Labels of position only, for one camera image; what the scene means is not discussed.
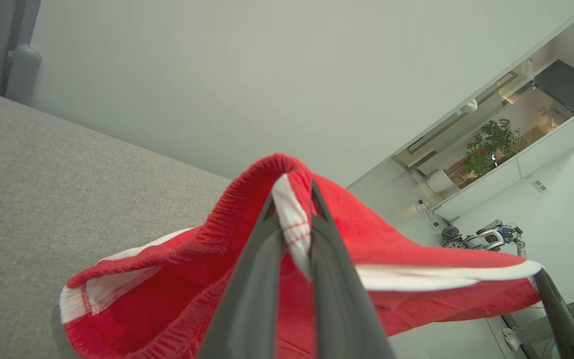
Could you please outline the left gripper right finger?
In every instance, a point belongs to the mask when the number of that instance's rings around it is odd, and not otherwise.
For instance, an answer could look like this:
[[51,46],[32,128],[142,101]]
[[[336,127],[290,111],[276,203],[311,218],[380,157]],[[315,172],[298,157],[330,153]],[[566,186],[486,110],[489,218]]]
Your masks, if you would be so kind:
[[380,318],[316,182],[311,264],[320,359],[393,359]]

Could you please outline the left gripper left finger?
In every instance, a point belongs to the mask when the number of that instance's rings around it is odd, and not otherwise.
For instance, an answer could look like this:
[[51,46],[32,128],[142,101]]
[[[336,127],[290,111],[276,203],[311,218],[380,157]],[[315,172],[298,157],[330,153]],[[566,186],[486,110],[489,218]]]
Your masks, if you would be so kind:
[[199,359],[273,359],[286,241],[268,195],[197,353]]

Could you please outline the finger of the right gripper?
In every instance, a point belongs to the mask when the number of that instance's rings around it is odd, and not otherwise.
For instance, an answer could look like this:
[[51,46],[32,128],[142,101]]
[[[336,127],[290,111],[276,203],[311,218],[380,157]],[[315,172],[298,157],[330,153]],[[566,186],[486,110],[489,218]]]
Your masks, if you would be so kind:
[[544,269],[534,275],[534,280],[551,325],[558,356],[574,359],[574,318],[570,310]]

